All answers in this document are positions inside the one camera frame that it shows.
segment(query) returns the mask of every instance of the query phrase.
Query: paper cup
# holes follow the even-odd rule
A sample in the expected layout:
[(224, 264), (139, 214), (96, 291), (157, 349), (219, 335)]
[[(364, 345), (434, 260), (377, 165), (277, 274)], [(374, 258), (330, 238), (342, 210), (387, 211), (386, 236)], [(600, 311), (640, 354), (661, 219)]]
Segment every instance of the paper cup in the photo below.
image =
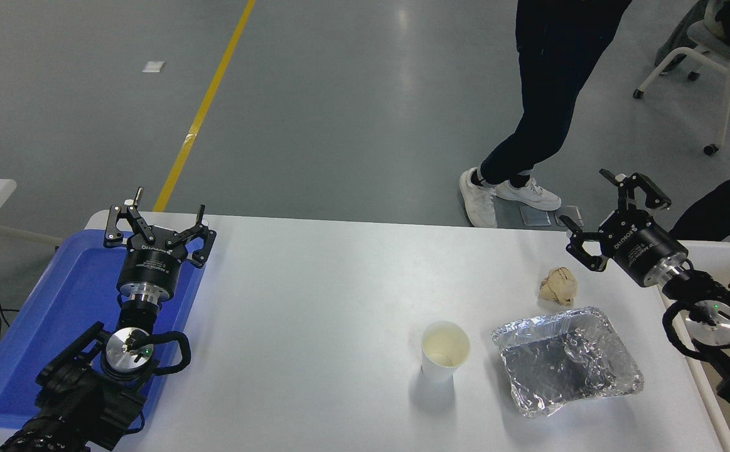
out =
[(451, 378), (457, 367), (465, 363), (471, 343), (456, 323), (437, 321), (423, 331), (421, 350), (423, 375), (440, 383)]

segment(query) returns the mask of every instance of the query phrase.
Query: gray floor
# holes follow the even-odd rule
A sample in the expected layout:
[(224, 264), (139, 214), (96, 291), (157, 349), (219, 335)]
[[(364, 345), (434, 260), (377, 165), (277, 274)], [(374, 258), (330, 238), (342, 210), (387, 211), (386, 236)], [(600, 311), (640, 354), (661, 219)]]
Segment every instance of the gray floor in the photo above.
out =
[[(259, 0), (167, 210), (468, 226), (457, 178), (522, 112), (515, 4)], [(0, 224), (64, 237), (137, 185), (152, 208), (244, 5), (0, 2), (0, 178), (18, 182)], [(730, 128), (701, 152), (721, 75), (680, 68), (631, 98), (691, 5), (633, 3), (562, 152), (536, 169), (588, 229), (615, 205), (601, 167), (660, 185), (666, 228), (730, 175)], [(149, 60), (164, 71), (141, 74)], [(497, 215), (523, 228), (516, 204)], [(0, 237), (6, 304), (51, 255)]]

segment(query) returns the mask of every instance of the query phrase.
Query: aluminum foil tray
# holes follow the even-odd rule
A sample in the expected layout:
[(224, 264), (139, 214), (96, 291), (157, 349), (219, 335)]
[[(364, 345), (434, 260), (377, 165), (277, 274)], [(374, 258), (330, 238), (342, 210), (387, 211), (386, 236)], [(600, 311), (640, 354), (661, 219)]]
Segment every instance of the aluminum foil tray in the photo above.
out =
[(643, 389), (635, 360), (594, 307), (513, 321), (493, 332), (493, 343), (525, 417), (549, 416), (569, 401)]

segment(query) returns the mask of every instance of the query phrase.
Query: shoe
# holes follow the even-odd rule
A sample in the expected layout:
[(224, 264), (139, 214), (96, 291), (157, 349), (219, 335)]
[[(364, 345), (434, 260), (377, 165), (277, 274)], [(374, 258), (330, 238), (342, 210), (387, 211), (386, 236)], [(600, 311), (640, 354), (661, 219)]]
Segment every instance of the shoe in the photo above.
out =
[(557, 210), (562, 205), (559, 196), (537, 185), (533, 177), (530, 177), (522, 188), (514, 188), (510, 185), (510, 181), (505, 180), (496, 187), (496, 196), (502, 200), (520, 201), (531, 208), (546, 212)]
[(459, 192), (465, 201), (465, 212), (468, 220), (476, 228), (498, 228), (496, 223), (496, 207), (493, 206), (493, 189), (474, 185), (471, 174), (476, 167), (465, 171), (459, 177)]

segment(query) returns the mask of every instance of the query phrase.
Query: yellow floor line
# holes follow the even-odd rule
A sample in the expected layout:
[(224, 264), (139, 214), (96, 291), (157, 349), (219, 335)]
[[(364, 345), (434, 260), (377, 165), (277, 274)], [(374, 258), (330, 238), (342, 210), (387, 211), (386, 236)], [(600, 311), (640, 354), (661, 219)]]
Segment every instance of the yellow floor line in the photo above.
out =
[(230, 37), (228, 46), (225, 48), (225, 53), (222, 54), (222, 59), (219, 61), (219, 66), (217, 66), (212, 82), (209, 84), (209, 89), (207, 89), (206, 95), (203, 96), (203, 101), (200, 103), (200, 108), (198, 109), (198, 113), (195, 115), (195, 120), (192, 121), (192, 126), (190, 126), (189, 132), (183, 140), (181, 151), (178, 152), (178, 157), (175, 157), (175, 163), (173, 163), (172, 169), (169, 170), (169, 175), (166, 178), (166, 182), (164, 182), (163, 188), (161, 188), (161, 193), (158, 194), (158, 199), (156, 200), (155, 206), (153, 206), (153, 212), (163, 212), (166, 208), (166, 204), (169, 203), (169, 197), (172, 196), (175, 184), (178, 183), (178, 177), (181, 175), (181, 170), (183, 170), (183, 166), (186, 164), (189, 152), (192, 151), (192, 145), (198, 137), (198, 132), (200, 132), (203, 120), (206, 119), (206, 113), (212, 106), (213, 97), (217, 93), (219, 82), (222, 81), (222, 75), (225, 75), (228, 62), (230, 62), (230, 57), (233, 56), (233, 49), (236, 49), (236, 43), (239, 42), (239, 36), (242, 35), (242, 30), (245, 29), (247, 18), (250, 16), (250, 11), (253, 9), (253, 5), (255, 5), (255, 3), (256, 0), (247, 0), (247, 5), (245, 6), (244, 11), (242, 11), (242, 17), (239, 18), (239, 22), (233, 30), (233, 35)]

